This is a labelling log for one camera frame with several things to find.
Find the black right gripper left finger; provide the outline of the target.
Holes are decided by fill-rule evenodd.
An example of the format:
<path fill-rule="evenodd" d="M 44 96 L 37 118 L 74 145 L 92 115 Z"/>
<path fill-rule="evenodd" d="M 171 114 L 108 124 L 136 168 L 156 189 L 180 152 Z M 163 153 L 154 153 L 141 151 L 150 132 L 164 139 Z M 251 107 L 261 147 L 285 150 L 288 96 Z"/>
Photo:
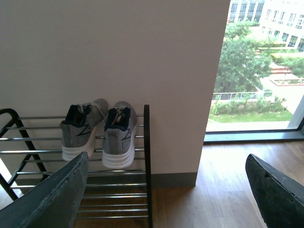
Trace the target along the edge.
<path fill-rule="evenodd" d="M 86 187 L 89 160 L 76 156 L 0 211 L 2 228 L 70 228 Z"/>

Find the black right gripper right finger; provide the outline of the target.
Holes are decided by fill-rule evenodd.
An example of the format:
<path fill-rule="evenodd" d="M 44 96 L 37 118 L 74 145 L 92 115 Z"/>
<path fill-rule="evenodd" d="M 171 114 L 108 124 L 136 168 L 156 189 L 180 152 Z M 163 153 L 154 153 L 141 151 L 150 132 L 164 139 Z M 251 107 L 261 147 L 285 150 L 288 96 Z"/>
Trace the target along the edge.
<path fill-rule="evenodd" d="M 269 228 L 304 226 L 304 187 L 264 160 L 250 154 L 247 178 L 261 216 Z"/>

